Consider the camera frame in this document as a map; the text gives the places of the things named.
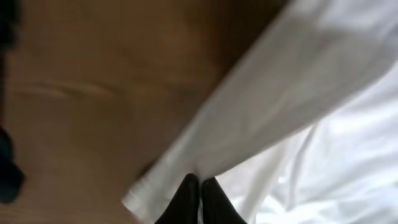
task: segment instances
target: white garment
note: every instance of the white garment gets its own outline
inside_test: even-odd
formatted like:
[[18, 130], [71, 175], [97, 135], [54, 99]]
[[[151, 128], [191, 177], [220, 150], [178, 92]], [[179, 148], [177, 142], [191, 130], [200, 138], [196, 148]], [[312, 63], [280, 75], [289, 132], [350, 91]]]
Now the white garment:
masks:
[[[398, 58], [395, 12], [396, 0], [293, 2], [132, 187], [125, 206], [154, 223], [185, 174], [204, 180], [229, 170], [218, 179], [248, 223], [375, 223], [381, 216], [379, 223], [392, 223], [397, 204], [382, 207], [378, 194], [396, 196], [398, 149], [382, 140], [394, 140], [395, 114], [375, 111], [380, 100], [394, 101], [398, 86], [379, 88], [379, 98], [361, 95], [371, 103], [353, 109], [366, 118], [360, 122], [349, 109], [325, 115], [387, 78]], [[380, 154], [371, 150], [377, 144]], [[375, 198], [380, 210], [364, 207]]]

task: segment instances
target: white cloth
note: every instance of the white cloth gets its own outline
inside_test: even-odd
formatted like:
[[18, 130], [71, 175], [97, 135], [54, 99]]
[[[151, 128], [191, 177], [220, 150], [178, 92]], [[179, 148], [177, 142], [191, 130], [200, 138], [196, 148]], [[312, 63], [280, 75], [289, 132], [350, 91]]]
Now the white cloth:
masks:
[[[389, 151], [391, 142], [380, 140], [379, 146], [380, 156], [389, 162], [368, 167], [370, 152], [357, 160], [352, 156], [369, 149], [362, 144], [363, 138], [371, 139], [366, 128], [374, 131], [374, 123], [384, 120], [369, 119], [366, 126], [364, 121], [350, 123], [357, 119], [350, 112], [325, 115], [385, 77], [397, 61], [397, 11], [395, 0], [293, 2], [132, 187], [125, 206], [146, 223], [154, 223], [185, 174], [194, 172], [204, 180], [229, 170], [218, 179], [248, 223], [352, 223], [371, 215], [367, 213], [374, 207], [366, 210], [354, 203], [363, 203], [363, 198], [336, 200], [352, 195], [352, 190], [358, 193], [393, 182], [393, 175], [385, 175], [379, 185], [362, 186], [370, 183], [368, 174], [374, 177], [390, 167], [382, 165], [391, 163], [389, 153], [396, 152]], [[326, 175], [312, 175], [314, 169]], [[393, 187], [386, 189], [395, 192]], [[390, 212], [397, 214], [393, 208]], [[294, 220], [301, 214], [306, 216]]]

